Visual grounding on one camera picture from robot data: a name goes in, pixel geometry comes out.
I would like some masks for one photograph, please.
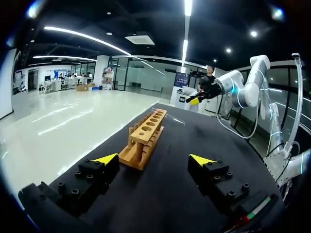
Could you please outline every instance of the glossy floor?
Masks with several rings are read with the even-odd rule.
[[[14,195],[25,186],[49,184],[129,121],[168,100],[121,91],[29,94],[30,115],[0,121],[0,158]]]

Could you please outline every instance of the black table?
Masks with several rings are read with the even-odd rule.
[[[155,104],[155,108],[186,122],[182,125],[169,117],[143,172],[120,164],[120,171],[108,192],[99,196],[81,220],[101,232],[116,233],[204,233],[219,232],[227,219],[218,213],[208,197],[203,197],[187,171],[190,153],[212,160],[223,160],[230,171],[251,187],[279,194],[276,183],[262,160],[247,144],[220,125],[218,120],[182,109]],[[98,146],[83,160],[120,152],[127,144],[128,128],[150,109]],[[78,170],[74,165],[64,176]],[[269,224],[282,210],[281,199],[267,215]]]

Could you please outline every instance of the wooden test tube rack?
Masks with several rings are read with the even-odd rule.
[[[127,146],[119,153],[120,163],[143,170],[163,131],[161,122],[167,111],[157,109],[129,128]]]

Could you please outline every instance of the black shirt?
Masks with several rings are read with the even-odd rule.
[[[208,91],[215,79],[216,78],[214,76],[204,76],[200,78],[199,84],[204,91]]]

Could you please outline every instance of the person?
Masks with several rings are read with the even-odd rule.
[[[214,80],[216,79],[213,76],[213,72],[215,71],[215,67],[212,65],[207,65],[207,75],[203,76],[200,78],[199,80],[199,84],[198,84],[198,90],[194,91],[193,93],[190,94],[190,96],[195,96],[197,95],[199,92],[204,92],[204,91],[208,91],[210,85],[212,85],[214,83]],[[207,99],[202,100],[201,103],[198,104],[198,113],[203,113],[205,110],[205,106],[207,104]],[[185,110],[190,110],[191,108],[191,103],[185,103],[184,109]]]
[[[207,66],[207,76],[204,76],[200,78],[199,84],[198,84],[198,91],[203,92],[203,91],[208,91],[210,85],[214,83],[214,80],[216,79],[213,76],[213,72],[215,71],[215,67],[208,65]]]

